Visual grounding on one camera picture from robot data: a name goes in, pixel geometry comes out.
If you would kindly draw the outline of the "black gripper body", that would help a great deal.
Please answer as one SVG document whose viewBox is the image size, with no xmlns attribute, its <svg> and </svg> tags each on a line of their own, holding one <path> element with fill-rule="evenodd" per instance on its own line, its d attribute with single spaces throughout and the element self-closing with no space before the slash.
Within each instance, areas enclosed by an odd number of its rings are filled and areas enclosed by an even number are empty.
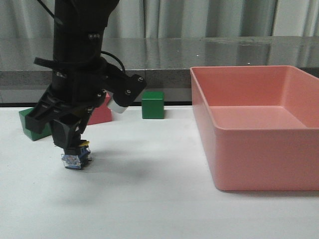
<svg viewBox="0 0 319 239">
<path fill-rule="evenodd" d="M 103 57 L 84 62 L 46 61 L 53 70 L 46 90 L 47 110 L 97 108 L 105 100 L 108 62 Z"/>
</svg>

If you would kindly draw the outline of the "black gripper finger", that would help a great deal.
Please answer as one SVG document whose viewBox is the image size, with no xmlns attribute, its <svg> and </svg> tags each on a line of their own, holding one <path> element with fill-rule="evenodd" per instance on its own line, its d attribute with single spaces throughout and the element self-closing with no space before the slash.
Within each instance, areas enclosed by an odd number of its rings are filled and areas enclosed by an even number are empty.
<svg viewBox="0 0 319 239">
<path fill-rule="evenodd" d="M 51 121 L 51 133 L 56 146 L 69 149 L 80 146 L 85 140 L 81 135 L 90 119 L 90 113 L 86 110 L 66 115 Z"/>
<path fill-rule="evenodd" d="M 75 106 L 56 97 L 51 89 L 47 89 L 36 106 L 25 116 L 25 127 L 40 134 L 48 122 L 70 113 L 73 109 Z"/>
</svg>

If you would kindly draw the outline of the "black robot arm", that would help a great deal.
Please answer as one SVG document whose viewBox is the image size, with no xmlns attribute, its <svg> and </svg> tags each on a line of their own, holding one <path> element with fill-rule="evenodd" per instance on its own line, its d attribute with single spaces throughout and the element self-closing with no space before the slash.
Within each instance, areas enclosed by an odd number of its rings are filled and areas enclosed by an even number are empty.
<svg viewBox="0 0 319 239">
<path fill-rule="evenodd" d="M 101 56 L 104 30 L 116 0 L 57 0 L 54 9 L 53 58 L 35 59 L 52 70 L 52 81 L 26 116 L 26 128 L 40 133 L 51 127 L 54 144 L 81 144 L 91 112 L 104 102 Z"/>
</svg>

